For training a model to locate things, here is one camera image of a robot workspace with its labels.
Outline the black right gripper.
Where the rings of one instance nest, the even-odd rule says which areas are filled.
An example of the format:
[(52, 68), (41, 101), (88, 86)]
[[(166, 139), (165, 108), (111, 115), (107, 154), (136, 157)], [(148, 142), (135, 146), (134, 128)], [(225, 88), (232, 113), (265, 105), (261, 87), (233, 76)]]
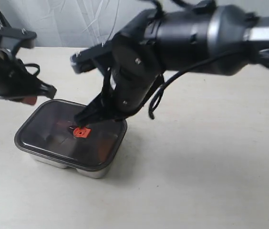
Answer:
[(127, 119), (138, 113), (163, 83), (162, 74), (142, 78), (115, 65), (104, 76), (101, 92), (74, 116), (74, 120), (78, 126), (86, 126)]

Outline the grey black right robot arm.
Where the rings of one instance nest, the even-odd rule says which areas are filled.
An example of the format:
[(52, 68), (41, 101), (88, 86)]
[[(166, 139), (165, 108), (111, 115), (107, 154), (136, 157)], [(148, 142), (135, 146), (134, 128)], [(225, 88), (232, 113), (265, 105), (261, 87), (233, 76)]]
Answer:
[(213, 0), (181, 11), (144, 10), (113, 38), (71, 57), (76, 73), (98, 69), (101, 92), (75, 116), (79, 126), (127, 119), (148, 104), (154, 119), (164, 90), (185, 73), (232, 76), (249, 64), (269, 69), (269, 17)]

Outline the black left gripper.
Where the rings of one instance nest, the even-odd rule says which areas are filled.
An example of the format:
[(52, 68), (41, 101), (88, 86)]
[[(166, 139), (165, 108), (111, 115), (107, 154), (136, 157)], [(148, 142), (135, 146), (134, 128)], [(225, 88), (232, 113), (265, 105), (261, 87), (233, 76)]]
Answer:
[(40, 66), (24, 63), (17, 56), (0, 50), (0, 99), (35, 105), (38, 96), (53, 99), (56, 88), (38, 78)]

